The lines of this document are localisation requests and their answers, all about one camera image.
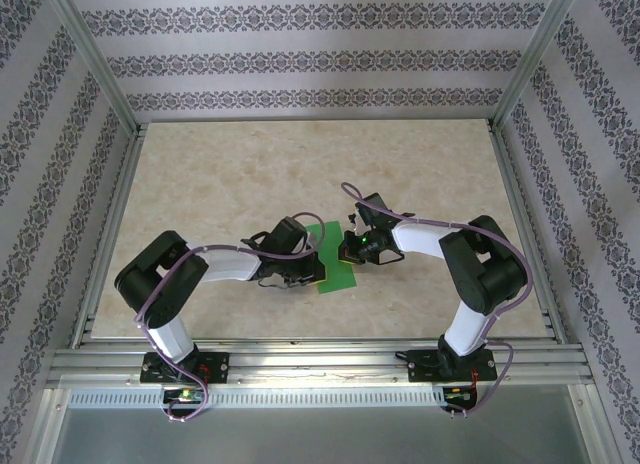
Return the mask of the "green paper sheet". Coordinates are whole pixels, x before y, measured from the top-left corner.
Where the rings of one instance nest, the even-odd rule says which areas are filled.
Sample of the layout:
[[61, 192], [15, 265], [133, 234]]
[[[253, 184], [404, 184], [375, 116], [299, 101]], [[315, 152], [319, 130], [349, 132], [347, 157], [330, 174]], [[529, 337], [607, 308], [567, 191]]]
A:
[[338, 247], [342, 240], [340, 223], [326, 222], [325, 237], [319, 247], [319, 259], [325, 266], [325, 279], [316, 285], [320, 295], [357, 286], [352, 265], [338, 259]]

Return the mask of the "grey metal panel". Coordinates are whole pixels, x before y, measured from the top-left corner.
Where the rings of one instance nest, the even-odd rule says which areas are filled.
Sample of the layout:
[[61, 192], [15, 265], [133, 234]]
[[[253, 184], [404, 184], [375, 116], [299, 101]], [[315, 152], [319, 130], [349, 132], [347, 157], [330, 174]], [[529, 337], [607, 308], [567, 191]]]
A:
[[433, 408], [211, 411], [71, 409], [51, 464], [591, 464], [573, 419]]

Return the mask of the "aluminium mounting rail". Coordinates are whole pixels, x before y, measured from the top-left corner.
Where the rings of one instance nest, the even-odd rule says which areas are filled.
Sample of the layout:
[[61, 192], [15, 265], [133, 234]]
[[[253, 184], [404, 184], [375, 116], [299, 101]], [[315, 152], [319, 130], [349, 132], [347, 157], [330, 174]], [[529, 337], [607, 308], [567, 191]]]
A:
[[[306, 339], [200, 340], [205, 351], [226, 352], [232, 387], [349, 387], [404, 385], [407, 365], [398, 351], [435, 347], [433, 340]], [[137, 387], [143, 357], [150, 349], [141, 339], [91, 339], [55, 352], [49, 388]], [[591, 384], [593, 371], [580, 344], [550, 338], [512, 340], [510, 348], [492, 349], [495, 367], [507, 385]]]

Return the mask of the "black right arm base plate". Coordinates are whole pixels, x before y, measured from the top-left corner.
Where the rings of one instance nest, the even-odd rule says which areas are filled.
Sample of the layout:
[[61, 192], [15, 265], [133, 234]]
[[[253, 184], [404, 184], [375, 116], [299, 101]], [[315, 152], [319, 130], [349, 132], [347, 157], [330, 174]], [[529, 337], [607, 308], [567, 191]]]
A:
[[471, 382], [473, 376], [480, 382], [497, 380], [495, 359], [488, 349], [479, 349], [458, 360], [435, 349], [409, 350], [404, 355], [410, 382]]

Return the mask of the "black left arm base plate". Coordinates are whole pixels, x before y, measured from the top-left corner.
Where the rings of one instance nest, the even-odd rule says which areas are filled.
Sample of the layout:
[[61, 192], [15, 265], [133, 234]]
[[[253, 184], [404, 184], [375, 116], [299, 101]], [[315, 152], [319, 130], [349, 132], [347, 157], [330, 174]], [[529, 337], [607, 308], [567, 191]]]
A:
[[[178, 366], [195, 375], [205, 384], [225, 384], [229, 368], [229, 354], [221, 352], [200, 352], [186, 357]], [[140, 371], [140, 382], [144, 384], [187, 384], [196, 382], [169, 366], [157, 353], [144, 355]]]

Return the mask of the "aluminium side rail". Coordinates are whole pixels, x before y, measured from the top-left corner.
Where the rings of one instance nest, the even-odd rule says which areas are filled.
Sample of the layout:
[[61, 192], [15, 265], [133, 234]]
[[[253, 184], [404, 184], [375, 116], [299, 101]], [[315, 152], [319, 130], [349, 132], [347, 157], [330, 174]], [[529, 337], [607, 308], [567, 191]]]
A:
[[98, 308], [148, 127], [148, 123], [140, 125], [122, 156], [117, 180], [107, 208], [108, 213], [105, 215], [102, 232], [97, 240], [91, 273], [82, 294], [80, 307], [74, 321], [73, 333], [70, 335], [68, 348], [71, 350], [81, 347], [90, 317], [95, 314]]
[[514, 216], [522, 249], [533, 273], [532, 282], [542, 314], [549, 319], [550, 328], [553, 331], [553, 336], [557, 343], [569, 344], [570, 339], [566, 334], [541, 253], [537, 246], [534, 227], [527, 212], [526, 194], [523, 193], [524, 188], [518, 180], [517, 169], [509, 157], [508, 147], [500, 133], [494, 129], [492, 121], [487, 119], [486, 124]]

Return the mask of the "aluminium frame post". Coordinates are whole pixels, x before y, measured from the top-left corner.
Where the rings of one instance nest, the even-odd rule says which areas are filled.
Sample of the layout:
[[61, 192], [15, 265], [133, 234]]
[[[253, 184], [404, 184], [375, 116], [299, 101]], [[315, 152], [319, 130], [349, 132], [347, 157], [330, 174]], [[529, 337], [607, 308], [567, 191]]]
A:
[[141, 124], [74, 1], [49, 0], [49, 2], [105, 93], [120, 122], [130, 135], [137, 134]]
[[538, 27], [522, 53], [513, 77], [508, 81], [496, 109], [488, 119], [494, 134], [505, 126], [573, 2], [574, 0], [550, 0]]

